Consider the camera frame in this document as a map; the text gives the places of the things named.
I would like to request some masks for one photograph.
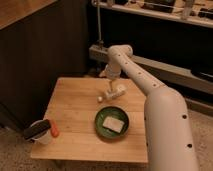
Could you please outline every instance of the black cabinet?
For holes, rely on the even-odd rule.
[[[60,0],[0,30],[0,123],[28,127],[43,117],[59,76],[84,74],[88,2]]]

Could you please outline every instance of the wooden table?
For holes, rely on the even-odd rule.
[[[35,143],[34,159],[87,160],[147,163],[144,130],[145,96],[129,79],[119,79],[127,87],[125,95],[97,102],[109,89],[107,79],[59,78],[45,118],[55,120],[60,136],[48,145]],[[94,119],[106,106],[118,106],[127,112],[130,125],[127,134],[116,141],[103,141],[96,134]]]

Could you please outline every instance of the wooden tabletop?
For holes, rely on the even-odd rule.
[[[147,163],[143,119],[145,96],[131,80],[119,79],[116,84],[124,84],[126,94],[98,103],[97,97],[109,89],[108,82],[96,78],[58,79],[45,118],[56,122],[60,135],[48,145],[35,143],[31,157]],[[127,134],[116,141],[102,140],[94,129],[97,112],[106,106],[120,107],[129,116]]]
[[[0,30],[56,0],[1,0]]]

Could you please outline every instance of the table leg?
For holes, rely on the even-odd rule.
[[[57,168],[62,169],[65,166],[65,160],[52,160]]]

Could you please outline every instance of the white food item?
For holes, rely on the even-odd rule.
[[[98,96],[98,102],[99,103],[103,102],[103,97],[102,96]]]
[[[107,116],[104,120],[104,123],[103,123],[103,127],[105,128],[109,128],[117,133],[120,133],[122,128],[124,126],[124,122],[119,120],[119,119],[116,119],[116,118],[113,118],[113,117],[110,117],[110,116]]]

